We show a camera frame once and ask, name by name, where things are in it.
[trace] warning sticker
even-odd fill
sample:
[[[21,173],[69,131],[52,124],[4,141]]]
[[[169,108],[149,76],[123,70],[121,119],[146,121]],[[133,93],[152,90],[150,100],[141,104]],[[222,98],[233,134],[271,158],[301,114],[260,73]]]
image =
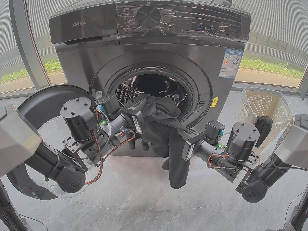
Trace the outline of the warning sticker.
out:
[[[235,78],[242,56],[243,51],[226,49],[224,61],[218,77]]]
[[[211,107],[214,108],[216,106],[217,102],[218,102],[218,97],[217,98],[213,98],[213,102],[211,104]]]

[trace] cable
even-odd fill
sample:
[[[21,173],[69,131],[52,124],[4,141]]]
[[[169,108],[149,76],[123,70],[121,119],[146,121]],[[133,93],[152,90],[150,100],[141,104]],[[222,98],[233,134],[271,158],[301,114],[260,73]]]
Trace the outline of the cable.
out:
[[[47,227],[44,223],[42,223],[41,221],[36,220],[36,219],[34,219],[34,218],[30,218],[30,217],[24,216],[24,215],[22,215],[22,214],[19,214],[19,215],[22,216],[22,217],[24,217],[24,218],[29,218],[29,219],[32,219],[32,220],[34,220],[34,221],[37,221],[37,222],[43,224],[43,225],[45,226],[46,230],[48,231],[48,227]]]
[[[212,168],[216,168],[216,169],[220,169],[220,168],[224,168],[224,169],[234,169],[233,167],[220,167],[220,166],[213,166],[210,162],[210,159],[212,156],[221,156],[221,157],[229,157],[231,156],[231,154],[211,154],[209,157],[208,157],[208,165]]]
[[[259,160],[259,166],[261,168],[265,168],[265,169],[299,169],[299,170],[303,170],[303,171],[308,171],[308,169],[305,169],[305,168],[301,168],[301,167],[278,167],[274,160],[273,160],[273,155],[274,155],[274,152],[272,153],[272,156],[271,156],[271,159],[272,159],[272,162],[274,163],[275,167],[264,167],[261,165],[261,160],[260,160],[260,157],[258,158]]]
[[[107,154],[106,157],[104,157],[104,160],[106,160],[107,157],[109,157],[109,156],[110,156],[117,148],[119,148],[121,145],[123,145],[123,144],[125,144],[126,142],[131,141],[131,140],[133,140],[133,139],[135,138],[136,133],[135,133],[133,130],[131,130],[131,129],[130,129],[129,131],[133,133],[133,136],[132,136],[131,138],[129,138],[128,140],[123,141],[119,146],[117,146],[116,148],[114,148],[110,153]]]
[[[304,193],[304,192],[302,192],[302,193],[300,193],[299,195],[297,195],[297,196],[291,201],[291,203],[292,203],[298,196],[302,195],[303,193]],[[288,208],[287,208],[286,217],[285,217],[285,224],[286,224],[286,221],[287,221],[287,214],[288,214],[288,210],[289,210],[289,207],[290,207],[291,203],[289,204],[289,206],[288,206]]]
[[[96,137],[94,131],[92,131],[92,135],[93,135],[93,137],[94,137],[94,140],[95,140],[97,149],[98,149],[98,151],[100,152],[99,144],[98,144],[97,137]],[[97,176],[96,176],[93,180],[91,180],[91,181],[89,181],[89,182],[86,182],[85,185],[90,185],[90,184],[92,184],[92,183],[98,181],[98,179],[101,177],[102,172],[103,172],[103,158],[102,158],[102,154],[99,154],[99,159],[100,159],[100,168],[99,168],[99,171],[98,171]]]
[[[88,157],[84,157],[84,158],[75,158],[75,157],[71,157],[71,156],[68,156],[68,155],[66,155],[66,154],[64,154],[63,152],[60,151],[64,156],[66,156],[66,157],[68,157],[68,158],[70,158],[70,159],[74,159],[74,160],[86,160],[86,159],[92,158],[92,157],[94,157],[94,156],[96,156],[96,155],[98,155],[98,154],[101,155],[102,150],[105,149],[106,146],[109,144],[109,142],[110,142],[110,137],[111,137],[111,125],[110,125],[109,118],[108,118],[104,113],[101,112],[101,114],[105,117],[105,119],[106,119],[107,122],[108,122],[108,139],[107,139],[106,144],[103,146],[103,148],[102,148],[100,151],[96,152],[95,154],[93,154],[93,155],[91,155],[91,156],[88,156]]]

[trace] laundry basket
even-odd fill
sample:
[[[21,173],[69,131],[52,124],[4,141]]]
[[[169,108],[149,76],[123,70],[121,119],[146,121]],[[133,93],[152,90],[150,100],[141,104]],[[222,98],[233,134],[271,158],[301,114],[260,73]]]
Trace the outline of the laundry basket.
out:
[[[273,126],[269,135],[258,148],[260,153],[289,124],[293,115],[282,93],[263,88],[245,87],[243,99],[237,113],[233,117],[232,125],[240,121],[255,124],[257,116],[269,116],[273,120]]]

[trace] control panel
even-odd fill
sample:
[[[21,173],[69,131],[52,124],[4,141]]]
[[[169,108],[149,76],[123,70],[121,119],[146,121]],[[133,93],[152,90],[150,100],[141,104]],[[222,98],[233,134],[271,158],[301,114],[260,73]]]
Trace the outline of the control panel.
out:
[[[67,12],[49,20],[52,43],[117,35],[209,36],[248,41],[250,15],[214,4],[153,0],[103,4]]]

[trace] barcode label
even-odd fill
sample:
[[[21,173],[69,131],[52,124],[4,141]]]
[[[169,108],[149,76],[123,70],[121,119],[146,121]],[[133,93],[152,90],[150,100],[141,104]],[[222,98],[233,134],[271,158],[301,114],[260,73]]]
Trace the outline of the barcode label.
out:
[[[240,60],[241,60],[240,57],[233,57],[231,64],[240,64]]]
[[[141,133],[141,129],[140,129],[139,123],[137,121],[137,118],[135,116],[132,116],[132,117],[133,117],[133,121],[134,121],[137,132]]]
[[[190,159],[190,157],[192,156],[192,153],[193,153],[193,148],[195,147],[195,144],[192,144],[191,147],[190,147],[190,150],[189,150],[189,153],[188,153],[188,156],[187,156],[187,159]]]

